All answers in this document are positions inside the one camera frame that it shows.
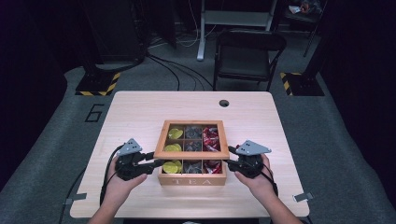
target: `chair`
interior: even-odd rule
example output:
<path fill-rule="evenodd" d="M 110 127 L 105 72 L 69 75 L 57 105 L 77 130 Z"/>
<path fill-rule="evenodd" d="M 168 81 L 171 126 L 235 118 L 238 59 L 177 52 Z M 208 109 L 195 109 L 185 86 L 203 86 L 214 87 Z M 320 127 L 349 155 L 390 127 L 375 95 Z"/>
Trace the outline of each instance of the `chair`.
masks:
<path fill-rule="evenodd" d="M 232 29 L 222 32 L 216 42 L 213 91 L 218 77 L 267 81 L 267 91 L 276 69 L 277 60 L 286 40 L 281 35 L 257 30 Z"/>
<path fill-rule="evenodd" d="M 292 4 L 284 3 L 282 8 L 280 9 L 281 10 L 280 16 L 279 16 L 280 18 L 278 18 L 276 21 L 276 25 L 274 27 L 274 32 L 276 31 L 281 19 L 285 19 L 287 21 L 295 22 L 295 23 L 298 23 L 301 25 L 306 25 L 306 26 L 310 27 L 311 30 L 310 30 L 310 34 L 308 37 L 308 39 L 309 39 L 308 46 L 306 47 L 305 53 L 304 53 L 304 57 L 305 57 L 309 50 L 309 47 L 311 47 L 312 41 L 314 40 L 314 36 L 317 33 L 318 26 L 319 26 L 321 18 L 323 16 L 323 12 L 327 6 L 327 2 L 328 2 L 328 0 L 320 0 L 322 10 L 319 14 L 314 14 L 314 13 L 304 14 L 301 12 L 293 14 L 289 10 L 289 5 L 292 5 Z"/>

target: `dark object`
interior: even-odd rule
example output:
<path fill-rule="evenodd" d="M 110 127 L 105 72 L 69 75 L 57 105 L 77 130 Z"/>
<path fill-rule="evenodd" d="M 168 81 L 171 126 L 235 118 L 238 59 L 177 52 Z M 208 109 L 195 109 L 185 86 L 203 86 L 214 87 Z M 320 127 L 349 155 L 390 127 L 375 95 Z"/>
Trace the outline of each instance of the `dark object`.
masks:
<path fill-rule="evenodd" d="M 314 39 L 315 34 L 317 33 L 318 26 L 320 24 L 320 21 L 323 16 L 323 12 L 327 6 L 328 0 L 321 0 L 321 4 L 323 5 L 322 9 L 319 10 L 319 13 L 291 13 L 289 10 L 289 4 L 284 4 L 281 8 L 281 12 L 279 17 L 276 19 L 275 26 L 274 26 L 274 31 L 277 29 L 280 20 L 285 19 L 287 21 L 295 22 L 301 25 L 305 25 L 310 27 L 310 34 L 309 34 L 309 41 L 308 41 L 308 46 L 306 46 L 304 57 L 306 56 L 306 53 L 309 50 L 309 47 L 312 44 L 312 41 Z"/>
<path fill-rule="evenodd" d="M 117 147 L 113 151 L 113 153 L 111 153 L 111 156 L 107 162 L 105 178 L 103 180 L 103 186 L 102 186 L 102 190 L 101 190 L 101 194 L 100 194 L 99 204 L 102 204 L 103 199 L 105 198 L 105 195 L 106 195 L 107 184 L 111 180 L 111 178 L 114 176 L 113 175 L 109 179 L 107 179 L 108 169 L 110 168 L 110 163 L 113 160 L 114 155 L 118 151 L 121 152 L 122 150 L 124 150 L 124 147 L 127 145 L 133 146 L 133 147 L 134 146 L 139 147 L 139 145 L 136 143 L 136 141 L 134 139 L 130 139 L 127 143 L 125 143 L 122 146 Z M 154 152 L 145 154 L 145 153 L 140 153 L 139 152 L 140 150 L 141 150 L 141 147 L 140 147 L 140 149 L 135 150 L 133 153 L 130 153 L 130 154 L 126 154 L 125 150 L 122 153 L 120 153 L 120 156 L 117 159 L 117 163 L 116 163 L 117 176 L 119 176 L 123 180 L 130 180 L 130 179 L 133 179 L 133 178 L 140 176 L 142 174 L 151 175 L 154 168 L 163 165 L 163 161 L 161 161 L 161 160 L 156 160 L 154 162 L 149 162 L 149 163 L 145 163 L 145 164 L 138 164 L 142 160 L 150 161 L 154 157 Z"/>
<path fill-rule="evenodd" d="M 319 0 L 302 0 L 300 8 L 304 14 L 320 14 L 322 12 Z"/>
<path fill-rule="evenodd" d="M 82 62 L 85 75 L 76 87 L 76 95 L 83 95 L 89 92 L 92 95 L 109 95 L 112 92 L 111 86 L 116 79 L 116 74 L 131 69 L 143 61 L 136 61 L 117 69 L 100 69 L 93 63 Z"/>
<path fill-rule="evenodd" d="M 276 196 L 278 195 L 277 185 L 274 181 L 272 171 L 264 165 L 264 163 L 262 162 L 262 156 L 260 154 L 245 156 L 237 154 L 235 147 L 228 147 L 228 150 L 230 150 L 230 152 L 232 152 L 233 154 L 239 156 L 238 161 L 226 161 L 228 163 L 228 168 L 230 169 L 230 171 L 237 171 L 247 178 L 254 178 L 258 175 L 262 175 L 273 185 L 274 193 L 276 194 Z M 264 167 L 268 169 L 271 177 L 262 172 L 262 168 Z"/>
<path fill-rule="evenodd" d="M 277 60 L 286 40 L 278 34 L 257 30 L 232 29 L 221 33 L 216 43 L 213 91 L 218 77 L 267 81 L 267 91 L 276 69 Z M 269 51 L 276 56 L 270 60 Z"/>
<path fill-rule="evenodd" d="M 395 1 L 357 4 L 331 1 L 326 16 L 336 30 L 320 74 L 350 136 L 382 182 L 396 208 L 396 126 L 394 83 Z"/>
<path fill-rule="evenodd" d="M 281 73 L 280 75 L 286 94 L 289 96 L 324 96 L 316 80 L 316 74 L 313 77 L 301 73 Z"/>
<path fill-rule="evenodd" d="M 183 169 L 184 174 L 201 174 L 202 164 L 200 161 L 184 161 Z"/>
<path fill-rule="evenodd" d="M 228 149 L 233 154 L 236 154 L 236 148 L 228 147 Z M 258 176 L 262 172 L 262 168 L 264 167 L 261 155 L 239 155 L 238 161 L 227 161 L 227 163 L 230 171 L 237 171 L 248 178 L 254 178 Z"/>
<path fill-rule="evenodd" d="M 125 156 L 120 156 L 116 163 L 117 176 L 123 180 L 130 180 L 142 174 L 151 175 L 154 168 L 162 166 L 163 161 L 138 164 L 142 160 L 153 159 L 154 152 L 148 154 L 136 152 Z"/>
<path fill-rule="evenodd" d="M 176 48 L 175 6 L 172 0 L 146 0 L 148 5 L 149 27 L 163 38 L 169 45 Z"/>
<path fill-rule="evenodd" d="M 44 18 L 52 18 L 52 23 L 57 19 L 55 10 L 44 12 L 53 9 L 54 3 L 41 2 L 0 1 L 0 145 L 6 158 L 0 164 L 0 191 L 42 134 L 67 89 L 64 67 L 69 63 L 59 61 L 50 45 L 56 38 L 49 38 L 42 29 L 48 22 Z"/>
<path fill-rule="evenodd" d="M 136 0 L 81 1 L 92 34 L 104 62 L 142 62 L 149 26 L 147 6 Z"/>

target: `wooden table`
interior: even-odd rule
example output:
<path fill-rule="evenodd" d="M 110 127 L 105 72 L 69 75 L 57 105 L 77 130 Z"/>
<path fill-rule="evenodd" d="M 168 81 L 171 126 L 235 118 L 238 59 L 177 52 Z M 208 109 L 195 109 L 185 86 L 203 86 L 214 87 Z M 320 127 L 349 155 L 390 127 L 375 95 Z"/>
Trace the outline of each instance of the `wooden table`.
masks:
<path fill-rule="evenodd" d="M 226 100 L 228 106 L 219 102 Z M 99 196 L 111 152 L 134 138 L 144 153 L 155 150 L 166 119 L 223 120 L 229 146 L 247 139 L 267 146 L 267 154 L 281 201 L 297 216 L 309 214 L 307 202 L 295 202 L 303 193 L 276 106 L 269 92 L 253 91 L 119 91 L 108 110 L 93 149 L 72 217 L 91 217 L 99 207 Z M 268 217 L 268 213 L 246 186 L 227 170 L 225 186 L 167 186 L 158 181 L 158 168 L 135 188 L 116 217 L 135 218 L 242 218 Z"/>

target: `black equipment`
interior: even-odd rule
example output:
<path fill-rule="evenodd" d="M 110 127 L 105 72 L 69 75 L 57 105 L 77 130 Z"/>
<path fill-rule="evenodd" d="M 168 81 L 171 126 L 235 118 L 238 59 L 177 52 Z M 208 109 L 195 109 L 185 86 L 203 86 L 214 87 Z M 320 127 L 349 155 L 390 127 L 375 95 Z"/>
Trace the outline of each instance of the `black equipment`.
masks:
<path fill-rule="evenodd" d="M 142 160 L 146 160 L 146 161 L 152 160 L 154 156 L 154 152 L 145 154 L 145 153 L 140 153 L 141 150 L 142 147 L 139 146 L 139 144 L 137 144 L 137 142 L 133 138 L 131 138 L 127 143 L 117 147 L 113 151 L 110 158 L 108 159 L 107 168 L 105 171 L 105 179 L 103 181 L 99 204 L 102 204 L 103 199 L 105 198 L 108 182 L 115 175 L 114 174 L 107 180 L 108 169 L 116 153 L 118 155 L 118 159 L 116 163 L 116 174 L 119 178 L 123 180 L 130 180 L 142 174 L 151 175 L 154 168 L 163 165 L 162 160 L 155 160 L 154 162 L 139 164 L 139 162 Z"/>
<path fill-rule="evenodd" d="M 263 175 L 272 184 L 276 196 L 278 195 L 273 173 L 262 161 L 261 154 L 271 152 L 270 148 L 247 140 L 242 146 L 228 147 L 228 150 L 239 156 L 237 161 L 226 160 L 230 171 L 237 171 L 251 179 Z M 271 177 L 262 171 L 263 168 L 269 171 Z"/>

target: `yellow black hazard tape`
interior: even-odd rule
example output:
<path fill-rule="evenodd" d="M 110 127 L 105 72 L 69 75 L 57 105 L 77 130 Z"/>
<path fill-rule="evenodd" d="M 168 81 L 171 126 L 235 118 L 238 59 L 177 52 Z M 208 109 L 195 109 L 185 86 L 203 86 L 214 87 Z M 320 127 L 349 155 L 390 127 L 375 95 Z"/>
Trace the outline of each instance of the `yellow black hazard tape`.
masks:
<path fill-rule="evenodd" d="M 111 79 L 111 83 L 108 88 L 104 91 L 76 91 L 76 95 L 85 95 L 85 96 L 97 96 L 97 95 L 110 95 L 113 92 L 114 88 L 116 88 L 117 81 L 119 80 L 120 73 L 114 75 Z"/>
<path fill-rule="evenodd" d="M 300 76 L 301 73 L 280 73 L 280 77 L 282 78 L 283 87 L 285 88 L 286 94 L 293 95 L 293 92 L 291 91 L 291 87 L 287 79 L 287 76 L 289 75 Z"/>
<path fill-rule="evenodd" d="M 303 80 L 302 73 L 281 73 L 280 77 L 289 96 L 324 96 L 315 78 Z"/>

